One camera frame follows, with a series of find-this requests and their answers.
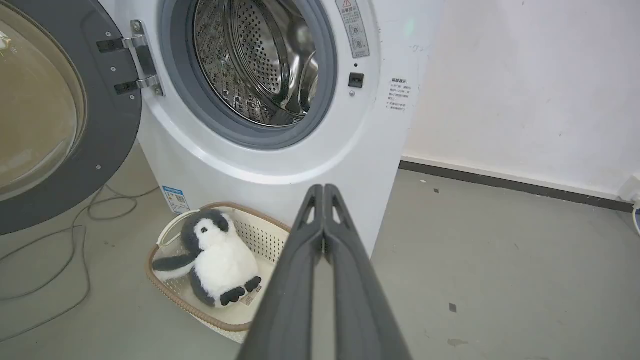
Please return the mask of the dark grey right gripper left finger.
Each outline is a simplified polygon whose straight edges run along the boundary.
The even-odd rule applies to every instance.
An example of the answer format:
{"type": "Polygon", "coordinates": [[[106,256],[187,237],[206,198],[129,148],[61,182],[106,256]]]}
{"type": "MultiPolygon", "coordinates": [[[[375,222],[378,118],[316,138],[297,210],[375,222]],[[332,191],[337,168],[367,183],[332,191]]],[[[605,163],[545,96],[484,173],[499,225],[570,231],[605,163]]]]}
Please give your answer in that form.
{"type": "Polygon", "coordinates": [[[238,360],[310,360],[314,272],[323,255],[323,186],[309,187],[238,360]]]}

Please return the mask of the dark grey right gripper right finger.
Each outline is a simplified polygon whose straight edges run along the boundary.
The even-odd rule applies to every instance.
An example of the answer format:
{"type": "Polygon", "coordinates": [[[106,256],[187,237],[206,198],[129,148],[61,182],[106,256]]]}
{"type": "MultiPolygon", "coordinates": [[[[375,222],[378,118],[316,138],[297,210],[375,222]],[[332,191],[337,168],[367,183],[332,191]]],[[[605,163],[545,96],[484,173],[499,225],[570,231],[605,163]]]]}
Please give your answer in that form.
{"type": "Polygon", "coordinates": [[[341,192],[323,191],[324,252],[333,267],[335,357],[409,360],[411,354],[341,192]]]}

